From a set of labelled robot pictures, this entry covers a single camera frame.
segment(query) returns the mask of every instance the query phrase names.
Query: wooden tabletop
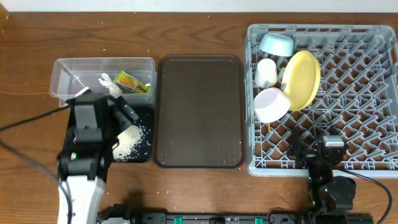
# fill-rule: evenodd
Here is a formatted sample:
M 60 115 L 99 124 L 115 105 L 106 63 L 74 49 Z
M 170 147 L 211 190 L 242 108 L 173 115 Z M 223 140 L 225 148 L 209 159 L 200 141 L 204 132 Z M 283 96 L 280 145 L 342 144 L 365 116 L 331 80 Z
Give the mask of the wooden tabletop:
M 58 106 L 49 96 L 54 61 L 68 57 L 152 57 L 231 54 L 243 59 L 249 25 L 383 24 L 398 30 L 398 14 L 310 13 L 16 13 L 0 42 L 0 126 Z M 1 139 L 56 172 L 68 111 L 1 133 Z M 398 180 L 380 180 L 393 196 Z M 356 180 L 355 213 L 378 221 L 387 207 L 380 187 Z M 161 169 L 112 164 L 100 209 L 114 203 L 169 212 L 267 213 L 274 207 L 304 212 L 312 204 L 307 179 L 253 177 L 235 170 Z M 394 198 L 386 223 L 398 222 Z M 58 189 L 46 176 L 0 150 L 0 223 L 56 223 Z

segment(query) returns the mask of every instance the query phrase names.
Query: yellow plate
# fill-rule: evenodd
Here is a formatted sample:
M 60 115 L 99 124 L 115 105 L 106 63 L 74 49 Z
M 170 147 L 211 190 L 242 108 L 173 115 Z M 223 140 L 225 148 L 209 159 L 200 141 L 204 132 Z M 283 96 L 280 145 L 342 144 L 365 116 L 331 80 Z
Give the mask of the yellow plate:
M 291 111 L 306 108 L 317 94 L 321 80 L 318 60 L 308 51 L 296 53 L 288 62 L 282 85 L 286 83 L 284 92 L 290 97 Z

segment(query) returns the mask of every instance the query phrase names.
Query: dark brown serving tray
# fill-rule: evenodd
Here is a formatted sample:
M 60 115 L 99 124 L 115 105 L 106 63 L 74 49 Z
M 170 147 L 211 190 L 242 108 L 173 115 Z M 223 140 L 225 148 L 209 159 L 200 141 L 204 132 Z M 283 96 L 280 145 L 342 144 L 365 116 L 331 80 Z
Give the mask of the dark brown serving tray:
M 164 168 L 235 168 L 244 162 L 241 61 L 170 55 L 159 64 L 155 162 Z

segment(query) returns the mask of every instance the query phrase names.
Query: transparent container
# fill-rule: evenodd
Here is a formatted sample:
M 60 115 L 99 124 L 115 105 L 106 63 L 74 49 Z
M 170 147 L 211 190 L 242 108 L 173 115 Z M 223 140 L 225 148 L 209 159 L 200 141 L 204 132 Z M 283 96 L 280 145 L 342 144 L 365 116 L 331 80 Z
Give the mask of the transparent container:
M 102 73 L 114 79 L 120 71 L 150 86 L 148 93 L 123 92 L 126 101 L 133 106 L 154 106 L 157 74 L 152 58 L 60 58 L 54 63 L 50 95 L 59 98 L 63 106 L 84 87 L 96 93 L 109 93 L 98 79 Z

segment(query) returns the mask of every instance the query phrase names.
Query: pile of white grains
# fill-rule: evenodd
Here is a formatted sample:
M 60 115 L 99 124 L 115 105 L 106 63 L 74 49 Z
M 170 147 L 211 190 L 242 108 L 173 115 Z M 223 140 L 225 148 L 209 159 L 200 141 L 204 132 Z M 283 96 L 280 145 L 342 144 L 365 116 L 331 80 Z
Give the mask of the pile of white grains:
M 141 143 L 144 133 L 141 125 L 132 125 L 123 131 L 119 136 L 119 146 L 113 149 L 113 158 L 115 161 L 127 162 L 128 159 L 133 159 L 132 152 L 138 153 L 135 146 Z

